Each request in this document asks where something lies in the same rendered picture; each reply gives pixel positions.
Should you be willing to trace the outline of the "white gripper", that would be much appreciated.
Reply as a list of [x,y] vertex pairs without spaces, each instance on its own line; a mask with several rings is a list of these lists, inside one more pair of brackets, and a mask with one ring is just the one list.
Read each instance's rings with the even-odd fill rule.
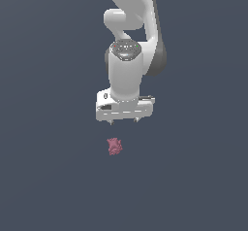
[[140,96],[132,101],[115,101],[110,96],[110,90],[104,89],[97,93],[96,119],[107,121],[110,125],[117,119],[132,118],[139,122],[143,117],[151,116],[155,98],[151,95]]

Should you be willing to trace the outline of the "small pink lumpy object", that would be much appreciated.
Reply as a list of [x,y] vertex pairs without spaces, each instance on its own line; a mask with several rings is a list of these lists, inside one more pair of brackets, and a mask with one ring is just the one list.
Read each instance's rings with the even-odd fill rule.
[[122,150],[121,141],[117,138],[107,139],[108,152],[110,155],[116,155]]

